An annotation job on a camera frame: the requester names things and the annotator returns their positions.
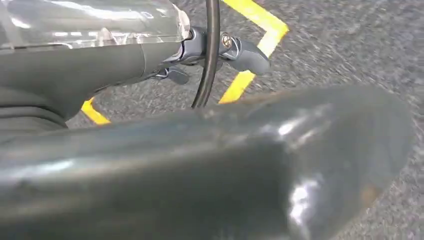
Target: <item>brake lever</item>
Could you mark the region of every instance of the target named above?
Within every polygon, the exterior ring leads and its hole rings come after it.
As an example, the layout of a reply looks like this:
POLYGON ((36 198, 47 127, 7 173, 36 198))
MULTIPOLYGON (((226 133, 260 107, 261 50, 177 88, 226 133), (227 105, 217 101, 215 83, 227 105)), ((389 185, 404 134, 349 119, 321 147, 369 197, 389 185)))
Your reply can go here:
POLYGON ((252 42, 231 37, 228 44, 230 49, 220 56, 237 71, 249 70, 261 76, 270 70, 271 64, 268 57, 252 42))

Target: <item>asphalt ground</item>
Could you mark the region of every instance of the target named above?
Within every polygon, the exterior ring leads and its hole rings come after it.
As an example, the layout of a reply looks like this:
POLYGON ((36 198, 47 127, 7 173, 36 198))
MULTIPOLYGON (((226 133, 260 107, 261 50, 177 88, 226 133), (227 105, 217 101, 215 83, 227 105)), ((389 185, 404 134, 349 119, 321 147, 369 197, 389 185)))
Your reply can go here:
MULTIPOLYGON (((173 0, 192 25, 205 26, 202 0, 173 0)), ((409 104, 416 140, 408 166, 375 204, 337 239, 424 239, 424 1, 423 0, 256 0, 287 24, 289 32, 272 53, 272 70, 256 77, 242 98, 290 88, 371 84, 409 104)), ((258 43, 265 34, 245 16, 221 3, 221 29, 258 43)), ((189 108, 198 67, 186 85, 146 81, 101 92, 93 106, 112 122, 189 108)), ((209 105, 217 104, 237 72, 217 74, 209 105)), ((83 113, 71 128, 95 125, 83 113)))

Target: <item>gear shifter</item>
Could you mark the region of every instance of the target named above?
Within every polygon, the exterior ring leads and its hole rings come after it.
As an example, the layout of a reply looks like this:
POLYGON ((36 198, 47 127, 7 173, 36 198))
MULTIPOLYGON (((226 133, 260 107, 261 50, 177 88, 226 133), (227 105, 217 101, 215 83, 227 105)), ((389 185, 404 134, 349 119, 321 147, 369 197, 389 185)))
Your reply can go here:
MULTIPOLYGON (((166 59, 164 64, 203 66, 205 51, 206 30, 202 27, 193 26, 190 30, 190 38, 182 42, 179 54, 166 59)), ((221 34, 219 56, 222 61, 218 63, 218 69, 222 66, 222 62, 226 62, 239 72, 251 71, 255 75, 261 76, 268 72, 271 67, 268 57, 255 44, 238 37, 232 37, 226 32, 221 34)), ((157 72, 157 75, 152 78, 169 78, 179 85, 186 84, 189 81, 189 75, 175 66, 157 72)))

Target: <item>transparent plastic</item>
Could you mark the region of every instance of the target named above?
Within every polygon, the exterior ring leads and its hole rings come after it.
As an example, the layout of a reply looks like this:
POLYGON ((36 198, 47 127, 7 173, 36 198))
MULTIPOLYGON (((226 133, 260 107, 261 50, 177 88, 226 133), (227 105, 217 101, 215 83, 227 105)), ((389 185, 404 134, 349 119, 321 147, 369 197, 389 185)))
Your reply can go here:
POLYGON ((2 50, 181 42, 185 12, 168 0, 2 0, 2 50))

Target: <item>bolt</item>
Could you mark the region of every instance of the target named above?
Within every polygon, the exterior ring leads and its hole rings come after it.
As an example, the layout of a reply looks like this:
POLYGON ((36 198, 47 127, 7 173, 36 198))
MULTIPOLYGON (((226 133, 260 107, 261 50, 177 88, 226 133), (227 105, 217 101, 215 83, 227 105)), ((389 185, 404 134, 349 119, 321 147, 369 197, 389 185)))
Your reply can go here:
POLYGON ((231 48, 231 45, 232 45, 232 41, 233 40, 228 35, 228 33, 224 32, 222 34, 221 41, 222 41, 222 45, 224 45, 224 47, 226 47, 227 49, 231 48))

